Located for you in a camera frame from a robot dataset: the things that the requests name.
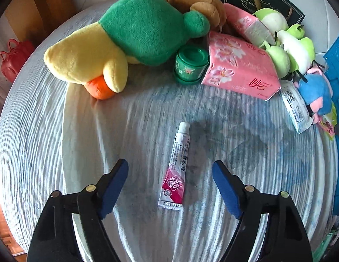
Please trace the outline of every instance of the green jar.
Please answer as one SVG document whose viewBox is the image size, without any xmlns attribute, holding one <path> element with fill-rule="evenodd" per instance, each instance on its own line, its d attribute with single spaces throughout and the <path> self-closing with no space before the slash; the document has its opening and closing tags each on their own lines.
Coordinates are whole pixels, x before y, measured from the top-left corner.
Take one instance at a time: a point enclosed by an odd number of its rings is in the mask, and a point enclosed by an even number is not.
<svg viewBox="0 0 339 262">
<path fill-rule="evenodd" d="M 200 83 L 208 63 L 209 56 L 205 49 L 184 45 L 177 52 L 174 77 L 182 84 Z"/>
</svg>

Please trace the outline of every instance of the green container lid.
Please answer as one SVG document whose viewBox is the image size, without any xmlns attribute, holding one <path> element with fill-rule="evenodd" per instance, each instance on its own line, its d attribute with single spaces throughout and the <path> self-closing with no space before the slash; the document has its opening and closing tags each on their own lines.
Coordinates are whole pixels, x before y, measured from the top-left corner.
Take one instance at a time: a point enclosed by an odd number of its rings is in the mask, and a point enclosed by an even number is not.
<svg viewBox="0 0 339 262">
<path fill-rule="evenodd" d="M 208 64 L 209 56 L 206 50 L 193 45 L 184 45 L 178 50 L 178 57 L 193 67 L 202 67 Z"/>
</svg>

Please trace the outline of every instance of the brown teddy bear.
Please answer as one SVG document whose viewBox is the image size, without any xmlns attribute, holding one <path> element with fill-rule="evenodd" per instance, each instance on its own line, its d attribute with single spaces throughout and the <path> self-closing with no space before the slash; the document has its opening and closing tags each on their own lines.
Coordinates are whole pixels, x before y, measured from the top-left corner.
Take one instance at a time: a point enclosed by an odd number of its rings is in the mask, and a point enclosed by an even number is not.
<svg viewBox="0 0 339 262">
<path fill-rule="evenodd" d="M 220 0 L 167 0 L 181 13 L 196 10 L 207 17 L 211 29 L 221 31 L 226 22 L 226 12 Z"/>
</svg>

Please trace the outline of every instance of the pink plush toy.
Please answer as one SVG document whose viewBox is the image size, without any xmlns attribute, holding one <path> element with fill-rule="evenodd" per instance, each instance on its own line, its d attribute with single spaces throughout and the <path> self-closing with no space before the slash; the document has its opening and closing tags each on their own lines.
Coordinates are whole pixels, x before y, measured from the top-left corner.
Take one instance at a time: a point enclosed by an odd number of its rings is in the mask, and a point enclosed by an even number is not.
<svg viewBox="0 0 339 262">
<path fill-rule="evenodd" d="M 316 124 L 319 122 L 319 116 L 331 112 L 333 91 L 329 80 L 317 65 L 307 71 L 305 78 L 306 82 L 301 79 L 294 85 L 303 97 L 308 110 L 313 113 L 313 124 Z"/>
</svg>

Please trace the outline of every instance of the red handbag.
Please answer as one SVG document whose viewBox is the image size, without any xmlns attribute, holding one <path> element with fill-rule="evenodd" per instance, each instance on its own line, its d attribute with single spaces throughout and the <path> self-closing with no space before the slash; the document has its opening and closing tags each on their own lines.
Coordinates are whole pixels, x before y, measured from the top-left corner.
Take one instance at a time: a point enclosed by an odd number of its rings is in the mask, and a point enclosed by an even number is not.
<svg viewBox="0 0 339 262">
<path fill-rule="evenodd" d="M 12 48 L 10 46 L 10 43 L 12 42 L 16 44 L 16 47 Z M 8 81 L 13 83 L 20 72 L 20 69 L 23 67 L 35 48 L 30 41 L 18 42 L 11 38 L 8 41 L 8 50 L 9 52 L 0 52 L 0 56 L 2 58 L 0 70 Z"/>
</svg>

